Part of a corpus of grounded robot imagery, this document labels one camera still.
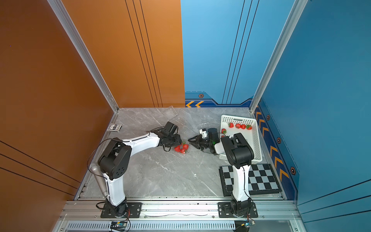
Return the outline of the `clear plastic clamshell container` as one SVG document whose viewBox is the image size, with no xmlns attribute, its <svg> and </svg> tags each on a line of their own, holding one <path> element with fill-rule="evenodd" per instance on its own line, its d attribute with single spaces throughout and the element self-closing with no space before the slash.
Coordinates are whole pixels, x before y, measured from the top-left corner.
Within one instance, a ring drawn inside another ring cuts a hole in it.
<svg viewBox="0 0 371 232">
<path fill-rule="evenodd" d="M 181 154 L 186 154 L 189 149 L 189 144 L 187 143 L 182 143 L 181 145 L 178 145 L 174 148 L 175 152 L 181 153 Z"/>
</svg>

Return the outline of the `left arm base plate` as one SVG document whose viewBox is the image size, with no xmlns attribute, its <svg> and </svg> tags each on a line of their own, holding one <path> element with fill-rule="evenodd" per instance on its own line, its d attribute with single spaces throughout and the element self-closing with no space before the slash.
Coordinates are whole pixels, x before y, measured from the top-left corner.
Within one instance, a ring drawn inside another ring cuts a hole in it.
<svg viewBox="0 0 371 232">
<path fill-rule="evenodd" d="M 123 202 L 118 206 L 113 206 L 106 202 L 101 210 L 101 218 L 139 218 L 142 210 L 142 203 L 140 202 Z"/>
</svg>

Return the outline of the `white perforated plastic basket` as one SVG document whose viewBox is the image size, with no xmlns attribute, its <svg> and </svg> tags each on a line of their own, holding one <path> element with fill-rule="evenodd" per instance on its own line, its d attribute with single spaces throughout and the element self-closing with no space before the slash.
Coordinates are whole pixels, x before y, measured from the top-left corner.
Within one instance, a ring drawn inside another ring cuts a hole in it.
<svg viewBox="0 0 371 232">
<path fill-rule="evenodd" d="M 233 123 L 234 127 L 230 128 L 228 126 L 228 123 Z M 240 125 L 251 125 L 252 130 L 247 129 L 237 129 L 235 127 L 236 124 Z M 254 159 L 252 160 L 252 164 L 258 164 L 262 162 L 262 152 L 261 152 L 261 146 L 260 146 L 260 137 L 259 137 L 259 128 L 257 121 L 252 118 L 244 118 L 244 117 L 238 117 L 238 116 L 229 116 L 229 115 L 222 115 L 221 116 L 221 124 L 220 129 L 226 129 L 227 132 L 224 134 L 225 136 L 233 136 L 234 134 L 241 133 L 250 147 L 252 148 L 254 152 Z"/>
</svg>

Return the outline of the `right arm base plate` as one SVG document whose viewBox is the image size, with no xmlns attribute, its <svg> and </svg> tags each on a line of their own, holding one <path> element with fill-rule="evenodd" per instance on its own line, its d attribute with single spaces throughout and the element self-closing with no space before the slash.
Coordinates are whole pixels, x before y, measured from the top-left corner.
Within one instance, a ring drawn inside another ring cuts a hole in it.
<svg viewBox="0 0 371 232">
<path fill-rule="evenodd" d="M 258 218 L 258 210 L 255 203 L 235 205 L 232 202 L 217 203 L 218 215 L 220 218 Z"/>
</svg>

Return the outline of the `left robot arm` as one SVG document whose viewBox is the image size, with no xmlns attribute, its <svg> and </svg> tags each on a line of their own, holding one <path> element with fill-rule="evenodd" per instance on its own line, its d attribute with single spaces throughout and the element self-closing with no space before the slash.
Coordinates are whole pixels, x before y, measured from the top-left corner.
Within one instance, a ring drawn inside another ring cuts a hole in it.
<svg viewBox="0 0 371 232">
<path fill-rule="evenodd" d="M 145 135 L 132 139 L 109 139 L 109 143 L 90 171 L 105 198 L 102 211 L 113 217 L 128 218 L 129 206 L 124 193 L 123 177 L 128 169 L 130 158 L 150 148 L 162 147 L 170 151 L 182 144 L 178 126 L 167 122 L 165 126 L 149 130 Z"/>
</svg>

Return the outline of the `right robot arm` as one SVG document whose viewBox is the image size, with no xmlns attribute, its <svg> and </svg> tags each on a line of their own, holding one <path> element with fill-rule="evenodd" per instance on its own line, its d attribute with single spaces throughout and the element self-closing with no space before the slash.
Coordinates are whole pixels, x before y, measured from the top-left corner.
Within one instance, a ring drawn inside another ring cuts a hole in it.
<svg viewBox="0 0 371 232">
<path fill-rule="evenodd" d="M 209 149 L 213 155 L 226 155 L 233 170 L 231 211 L 237 217 L 248 216 L 253 206 L 248 190 L 248 176 L 255 154 L 245 137 L 241 133 L 225 135 L 210 128 L 206 138 L 199 134 L 188 139 L 188 142 L 198 150 Z"/>
</svg>

